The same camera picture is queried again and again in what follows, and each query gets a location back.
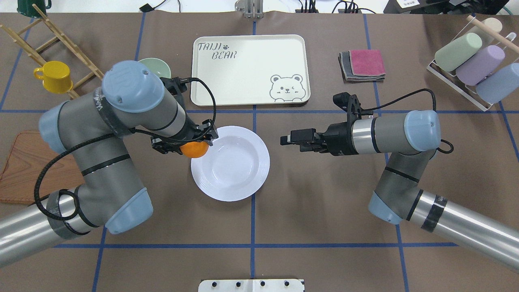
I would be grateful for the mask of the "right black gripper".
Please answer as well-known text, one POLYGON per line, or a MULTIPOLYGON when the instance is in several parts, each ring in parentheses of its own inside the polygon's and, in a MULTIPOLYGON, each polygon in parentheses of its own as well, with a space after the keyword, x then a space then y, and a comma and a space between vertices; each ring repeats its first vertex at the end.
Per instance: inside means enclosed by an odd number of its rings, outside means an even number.
POLYGON ((315 128, 291 131, 280 137, 280 145, 299 145, 300 152, 330 153, 335 157, 358 155, 353 143, 353 124, 335 123, 323 133, 318 133, 321 144, 317 142, 315 128))

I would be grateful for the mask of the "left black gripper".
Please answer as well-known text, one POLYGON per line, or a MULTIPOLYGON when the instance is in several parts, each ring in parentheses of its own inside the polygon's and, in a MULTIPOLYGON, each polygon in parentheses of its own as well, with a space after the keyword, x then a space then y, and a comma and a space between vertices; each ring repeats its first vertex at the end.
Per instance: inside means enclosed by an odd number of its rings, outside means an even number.
MULTIPOLYGON (((199 137, 199 142, 205 142, 209 146, 213 146, 213 141, 219 138, 217 130, 214 127, 214 121, 204 120, 202 124, 199 125, 192 120, 186 120, 180 132, 169 137, 169 139, 193 140, 197 137, 199 137)), ((180 146, 184 144, 187 144, 187 142, 166 142, 161 138, 151 137, 152 148, 163 155, 167 155, 170 152, 183 155, 180 146)))

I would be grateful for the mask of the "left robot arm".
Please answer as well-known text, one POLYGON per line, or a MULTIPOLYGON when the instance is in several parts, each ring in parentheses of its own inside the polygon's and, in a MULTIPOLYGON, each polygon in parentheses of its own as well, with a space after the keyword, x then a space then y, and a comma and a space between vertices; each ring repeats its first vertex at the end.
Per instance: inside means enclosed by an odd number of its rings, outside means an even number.
POLYGON ((104 226, 126 232, 153 213, 146 187, 124 144, 134 133, 149 135, 163 154, 189 142, 210 146, 214 119, 195 124, 186 114, 182 92, 196 77, 159 78, 144 64, 126 60, 106 72, 92 93, 66 101, 39 120, 41 138, 58 155, 42 169, 34 203, 1 220, 1 267, 104 226), (73 155, 84 184, 40 196, 50 167, 73 155))

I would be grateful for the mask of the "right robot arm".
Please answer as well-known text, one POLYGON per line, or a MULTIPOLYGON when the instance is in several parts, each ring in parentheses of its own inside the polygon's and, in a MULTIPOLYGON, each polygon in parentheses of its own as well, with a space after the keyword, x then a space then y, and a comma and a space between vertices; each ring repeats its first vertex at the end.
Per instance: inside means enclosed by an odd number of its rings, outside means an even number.
POLYGON ((517 230, 419 187, 429 161, 439 152, 441 128, 436 111, 371 115, 371 110, 355 109, 347 113, 345 122, 331 124, 325 132, 294 130, 283 135, 280 144, 335 157, 389 153, 369 202, 373 215, 391 224, 409 221, 517 272, 517 230))

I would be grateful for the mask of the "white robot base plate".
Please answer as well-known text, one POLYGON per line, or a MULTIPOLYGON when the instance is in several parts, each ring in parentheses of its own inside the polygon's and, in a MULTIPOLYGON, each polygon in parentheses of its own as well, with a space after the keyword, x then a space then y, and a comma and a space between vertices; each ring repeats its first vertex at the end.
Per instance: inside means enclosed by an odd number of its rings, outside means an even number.
POLYGON ((199 292, 304 292, 303 279, 208 279, 199 292))

